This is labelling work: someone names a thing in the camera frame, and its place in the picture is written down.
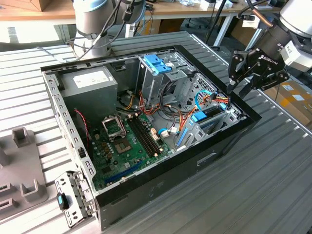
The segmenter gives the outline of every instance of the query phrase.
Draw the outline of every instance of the cardboard box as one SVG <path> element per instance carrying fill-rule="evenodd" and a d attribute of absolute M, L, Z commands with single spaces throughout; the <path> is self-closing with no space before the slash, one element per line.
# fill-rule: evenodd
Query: cardboard box
<path fill-rule="evenodd" d="M 275 100 L 278 86 L 265 91 Z M 312 130 L 312 94 L 307 92 L 295 81 L 286 81 L 280 84 L 276 103 L 283 107 L 300 123 Z"/>
<path fill-rule="evenodd" d="M 233 29 L 233 31 L 231 32 L 231 35 L 236 38 L 237 40 L 239 40 L 241 43 L 243 43 L 244 45 L 248 45 L 248 43 L 250 42 L 251 38 L 253 37 L 256 29 L 254 28 L 243 28 L 243 20 L 240 19 L 235 28 Z"/>
<path fill-rule="evenodd" d="M 18 8 L 43 11 L 52 0 L 0 0 L 0 4 Z"/>

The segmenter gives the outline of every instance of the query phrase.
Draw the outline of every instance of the label sticker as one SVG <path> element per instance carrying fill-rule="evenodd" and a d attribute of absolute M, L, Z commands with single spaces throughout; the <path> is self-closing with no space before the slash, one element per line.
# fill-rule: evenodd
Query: label sticker
<path fill-rule="evenodd" d="M 86 87 L 93 84 L 99 84 L 102 82 L 107 82 L 109 79 L 104 74 L 103 71 L 92 72 L 80 76 L 74 77 L 74 82 L 78 88 Z"/>
<path fill-rule="evenodd" d="M 168 62 L 168 63 L 166 63 L 165 64 L 167 67 L 173 67 L 174 66 L 174 64 L 172 63 L 172 62 Z"/>
<path fill-rule="evenodd" d="M 287 91 L 290 91 L 290 90 L 293 90 L 293 88 L 289 85 L 289 84 L 286 84 L 286 85 L 282 85 L 284 89 L 286 89 Z"/>
<path fill-rule="evenodd" d="M 299 94 L 293 95 L 293 97 L 294 97 L 297 101 L 304 101 L 304 98 L 303 98 L 301 95 L 299 95 Z"/>

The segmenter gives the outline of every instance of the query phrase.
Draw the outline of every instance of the blue drive bracket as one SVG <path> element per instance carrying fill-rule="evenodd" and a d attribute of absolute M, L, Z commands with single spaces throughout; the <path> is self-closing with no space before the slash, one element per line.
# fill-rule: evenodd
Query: blue drive bracket
<path fill-rule="evenodd" d="M 170 72 L 172 70 L 171 67 L 167 67 L 163 60 L 157 55 L 145 55 L 144 60 L 157 75 Z"/>
<path fill-rule="evenodd" d="M 207 116 L 202 111 L 199 111 L 199 112 L 192 115 L 192 120 L 194 122 L 198 122 L 198 121 L 201 121 L 202 119 L 204 119 L 206 117 Z"/>

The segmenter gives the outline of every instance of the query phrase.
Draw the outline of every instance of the aluminum extrusion table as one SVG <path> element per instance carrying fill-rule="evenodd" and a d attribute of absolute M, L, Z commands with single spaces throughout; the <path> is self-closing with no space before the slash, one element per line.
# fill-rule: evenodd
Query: aluminum extrusion table
<path fill-rule="evenodd" d="M 173 44 L 228 82 L 227 62 L 186 32 L 118 39 L 113 50 L 118 55 Z M 74 59 L 70 47 L 48 50 Z M 18 126 L 35 132 L 49 194 L 46 202 L 0 221 L 0 233 L 100 233 L 94 217 L 69 230 L 56 201 L 54 179 L 75 166 L 39 70 L 55 63 L 37 49 L 0 53 L 0 136 Z M 252 91 L 245 100 L 262 119 L 229 154 L 106 233 L 305 234 L 312 225 L 312 135 L 264 93 Z"/>

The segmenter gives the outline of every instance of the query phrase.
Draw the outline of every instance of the expansion slot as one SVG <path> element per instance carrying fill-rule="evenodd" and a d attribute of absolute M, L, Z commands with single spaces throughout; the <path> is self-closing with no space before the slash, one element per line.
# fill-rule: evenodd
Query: expansion slot
<path fill-rule="evenodd" d="M 158 146 L 138 118 L 128 120 L 128 124 L 150 157 L 160 154 Z"/>
<path fill-rule="evenodd" d="M 128 169 L 124 170 L 123 172 L 119 172 L 118 174 L 113 175 L 113 176 L 111 176 L 111 177 L 105 179 L 105 184 L 110 183 L 110 182 L 114 182 L 114 181 L 116 181 L 116 180 L 119 180 L 119 179 L 121 179 L 122 177 L 125 177 L 126 175 L 128 175 L 128 174 L 130 174 L 130 173 L 136 171 L 136 170 L 139 168 L 139 165 L 140 165 L 142 162 L 143 162 L 143 161 L 138 162 L 137 164 L 135 164 L 135 165 L 129 167 Z"/>

